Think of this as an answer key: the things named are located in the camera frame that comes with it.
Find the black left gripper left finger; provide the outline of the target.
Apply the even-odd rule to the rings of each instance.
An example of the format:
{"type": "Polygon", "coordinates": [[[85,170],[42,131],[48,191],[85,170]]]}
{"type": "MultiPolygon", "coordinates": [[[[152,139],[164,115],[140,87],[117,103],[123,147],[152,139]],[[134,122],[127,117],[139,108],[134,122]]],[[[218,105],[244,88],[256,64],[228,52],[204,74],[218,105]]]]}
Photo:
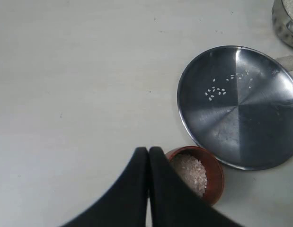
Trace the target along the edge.
{"type": "Polygon", "coordinates": [[[148,151],[136,148],[109,190],[65,227],[144,227],[148,204],[148,151]]]}

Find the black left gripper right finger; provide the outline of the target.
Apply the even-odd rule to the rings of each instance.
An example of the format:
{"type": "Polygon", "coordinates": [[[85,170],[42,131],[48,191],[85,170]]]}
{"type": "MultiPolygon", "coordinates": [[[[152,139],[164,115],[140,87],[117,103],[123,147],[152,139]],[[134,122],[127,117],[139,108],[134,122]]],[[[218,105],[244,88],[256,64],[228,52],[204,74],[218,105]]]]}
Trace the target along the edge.
{"type": "Polygon", "coordinates": [[[170,166],[162,148],[149,150],[150,203],[154,227],[239,227],[201,200],[170,166]]]}

